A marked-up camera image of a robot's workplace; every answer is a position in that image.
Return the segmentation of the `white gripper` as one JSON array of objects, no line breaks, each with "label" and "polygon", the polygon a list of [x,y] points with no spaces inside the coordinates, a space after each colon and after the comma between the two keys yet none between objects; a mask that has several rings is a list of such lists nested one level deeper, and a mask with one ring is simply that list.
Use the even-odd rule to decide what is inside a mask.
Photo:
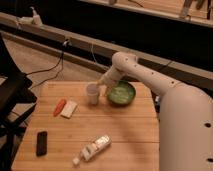
[{"label": "white gripper", "polygon": [[96,85],[98,87],[103,85],[106,85],[107,87],[113,87],[122,77],[123,73],[114,66],[111,66],[109,70],[101,76],[101,79],[97,81]]}]

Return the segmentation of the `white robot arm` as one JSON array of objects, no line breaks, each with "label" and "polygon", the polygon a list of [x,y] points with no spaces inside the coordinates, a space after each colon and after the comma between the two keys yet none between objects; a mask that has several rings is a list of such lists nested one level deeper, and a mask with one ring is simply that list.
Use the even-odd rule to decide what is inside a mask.
[{"label": "white robot arm", "polygon": [[203,90],[149,69],[131,53],[116,52],[99,83],[113,87],[125,75],[161,97],[159,171],[213,171],[213,98]]}]

